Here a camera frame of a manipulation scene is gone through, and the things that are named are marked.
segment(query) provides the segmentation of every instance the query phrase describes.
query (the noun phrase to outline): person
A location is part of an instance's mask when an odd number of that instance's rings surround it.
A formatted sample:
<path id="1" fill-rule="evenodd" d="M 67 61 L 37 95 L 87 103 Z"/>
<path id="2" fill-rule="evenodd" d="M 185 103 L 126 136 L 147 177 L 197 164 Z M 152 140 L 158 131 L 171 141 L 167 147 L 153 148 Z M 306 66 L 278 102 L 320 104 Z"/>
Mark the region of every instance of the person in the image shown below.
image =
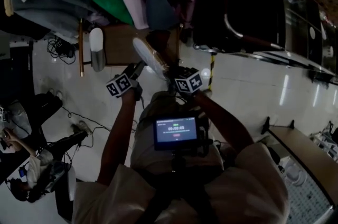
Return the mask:
<path id="1" fill-rule="evenodd" d="M 27 181 L 10 180 L 10 191 L 17 200 L 35 202 L 46 189 L 52 189 L 57 180 L 69 169 L 67 164 L 61 162 L 65 152 L 74 145 L 81 144 L 90 133 L 90 129 L 83 121 L 72 125 L 72 129 L 74 134 L 51 143 L 38 156 L 36 156 L 35 150 L 18 138 L 11 129 L 4 129 L 8 143 L 11 143 L 17 150 L 24 148 L 30 154 L 26 171 Z"/>
<path id="2" fill-rule="evenodd" d="M 157 92 L 141 114 L 130 167 L 124 166 L 136 105 L 130 89 L 122 95 L 97 182 L 77 183 L 73 224 L 286 223 L 288 192 L 265 145 L 255 144 L 244 125 L 203 92 L 193 101 L 236 152 L 234 166 L 224 169 L 210 145 L 206 157 L 185 156 L 185 176 L 174 177 L 172 152 L 155 151 L 153 138 L 154 117 L 182 111 L 168 92 Z"/>
<path id="3" fill-rule="evenodd" d="M 25 109 L 19 101 L 14 101 L 8 107 L 12 113 L 9 122 L 0 124 L 0 127 L 2 126 L 0 129 L 4 126 L 7 128 L 16 128 L 16 135 L 20 139 L 26 138 L 31 134 L 31 129 L 39 129 L 47 119 L 62 107 L 62 98 L 60 91 L 57 91 L 56 95 L 54 95 L 54 90 L 50 89 L 45 94 L 38 94 L 32 99 L 24 100 L 23 104 Z M 0 134 L 0 151 L 2 151 L 2 153 L 15 153 L 21 150 L 21 148 L 22 147 L 16 142 L 6 142 L 6 139 Z"/>

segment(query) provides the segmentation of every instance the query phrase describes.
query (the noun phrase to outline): leg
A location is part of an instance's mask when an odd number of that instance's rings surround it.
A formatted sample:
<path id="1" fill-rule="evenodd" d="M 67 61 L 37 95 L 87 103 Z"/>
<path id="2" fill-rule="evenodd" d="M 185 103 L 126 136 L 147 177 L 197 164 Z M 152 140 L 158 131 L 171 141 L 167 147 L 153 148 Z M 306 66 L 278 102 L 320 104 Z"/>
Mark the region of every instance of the leg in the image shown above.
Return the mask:
<path id="1" fill-rule="evenodd" d="M 88 136 L 86 131 L 80 130 L 79 132 L 65 137 L 47 147 L 47 150 L 52 153 L 55 160 L 62 160 L 63 155 L 74 145 L 79 144 Z"/>
<path id="2" fill-rule="evenodd" d="M 137 132 L 143 130 L 149 125 L 149 123 L 151 123 L 152 116 L 168 115 L 179 110 L 180 104 L 176 102 L 176 98 L 173 95 L 166 91 L 159 91 L 155 93 L 150 104 L 145 108 L 139 118 L 140 123 L 138 125 Z"/>
<path id="3" fill-rule="evenodd" d="M 48 96 L 48 98 L 45 98 L 44 100 L 47 100 L 47 102 L 41 106 L 37 106 L 35 109 L 35 123 L 39 127 L 62 107 L 62 101 L 58 97 Z"/>
<path id="4" fill-rule="evenodd" d="M 47 92 L 45 94 L 38 94 L 34 96 L 33 103 L 37 107 L 43 107 L 46 105 L 49 101 L 51 101 L 54 98 L 54 95 L 51 92 Z"/>

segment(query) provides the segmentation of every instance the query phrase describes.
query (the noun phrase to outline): white shirt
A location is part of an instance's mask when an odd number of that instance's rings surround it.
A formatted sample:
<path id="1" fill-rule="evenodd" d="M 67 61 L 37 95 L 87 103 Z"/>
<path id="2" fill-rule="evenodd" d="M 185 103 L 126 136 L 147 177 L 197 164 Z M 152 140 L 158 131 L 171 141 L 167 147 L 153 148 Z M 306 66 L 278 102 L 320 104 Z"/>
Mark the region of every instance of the white shirt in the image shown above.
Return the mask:
<path id="1" fill-rule="evenodd" d="M 139 154 L 146 161 L 138 159 L 137 166 L 153 171 L 159 163 L 150 157 L 148 149 L 151 147 L 144 148 L 146 154 Z M 226 169 L 205 185 L 219 223 L 286 223 L 288 192 L 265 145 L 248 146 L 235 163 L 236 167 Z M 110 186 L 77 183 L 72 223 L 134 224 L 154 194 L 155 189 L 137 172 L 120 165 Z M 155 221 L 157 224 L 199 222 L 195 210 L 183 199 L 173 200 Z"/>
<path id="2" fill-rule="evenodd" d="M 30 156 L 30 163 L 27 170 L 27 183 L 30 188 L 36 186 L 41 174 L 53 161 L 53 155 L 48 150 L 43 150 L 37 157 Z"/>

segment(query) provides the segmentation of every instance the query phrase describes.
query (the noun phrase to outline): floor tile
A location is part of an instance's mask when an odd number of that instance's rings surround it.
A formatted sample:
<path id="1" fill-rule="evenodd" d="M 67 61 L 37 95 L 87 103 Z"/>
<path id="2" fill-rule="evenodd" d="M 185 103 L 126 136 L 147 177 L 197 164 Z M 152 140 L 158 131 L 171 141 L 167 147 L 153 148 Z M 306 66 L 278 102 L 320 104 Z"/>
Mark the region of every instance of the floor tile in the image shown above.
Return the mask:
<path id="1" fill-rule="evenodd" d="M 45 46 L 46 41 L 34 44 L 32 59 L 35 94 L 46 93 L 49 88 L 63 90 L 64 65 L 54 64 Z"/>
<path id="2" fill-rule="evenodd" d="M 232 113 L 235 110 L 239 88 L 241 82 L 239 80 L 214 78 L 212 81 L 211 99 Z"/>
<path id="3" fill-rule="evenodd" d="M 252 136 L 259 136 L 270 115 L 270 103 L 275 87 L 241 81 L 234 115 L 244 124 Z"/>
<path id="4" fill-rule="evenodd" d="M 80 77 L 76 65 L 65 68 L 64 105 L 71 112 L 91 118 L 107 127 L 111 126 L 111 95 L 106 88 L 110 80 L 111 68 L 94 72 L 92 67 L 84 67 L 84 77 Z"/>
<path id="5" fill-rule="evenodd" d="M 239 79 L 267 85 L 279 85 L 285 66 L 244 58 Z"/>
<path id="6" fill-rule="evenodd" d="M 239 80 L 245 59 L 236 55 L 217 54 L 215 56 L 214 77 Z"/>
<path id="7" fill-rule="evenodd" d="M 287 126 L 292 120 L 301 122 L 309 108 L 309 93 L 287 87 L 275 87 L 269 103 L 270 123 Z"/>

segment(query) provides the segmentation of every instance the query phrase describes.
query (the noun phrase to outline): hand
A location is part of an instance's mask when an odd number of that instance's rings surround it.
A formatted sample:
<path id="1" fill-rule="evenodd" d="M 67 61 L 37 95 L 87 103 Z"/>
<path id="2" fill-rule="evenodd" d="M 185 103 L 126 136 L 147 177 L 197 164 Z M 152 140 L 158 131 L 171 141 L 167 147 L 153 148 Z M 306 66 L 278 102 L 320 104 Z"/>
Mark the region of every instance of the hand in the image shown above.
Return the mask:
<path id="1" fill-rule="evenodd" d="M 7 141 L 9 142 L 16 142 L 19 138 L 14 134 L 14 132 L 9 129 L 9 128 L 5 128 L 4 129 L 5 134 L 7 135 Z"/>
<path id="2" fill-rule="evenodd" d="M 123 105 L 135 105 L 136 98 L 135 98 L 135 91 L 134 89 L 127 90 L 122 96 L 122 104 Z"/>

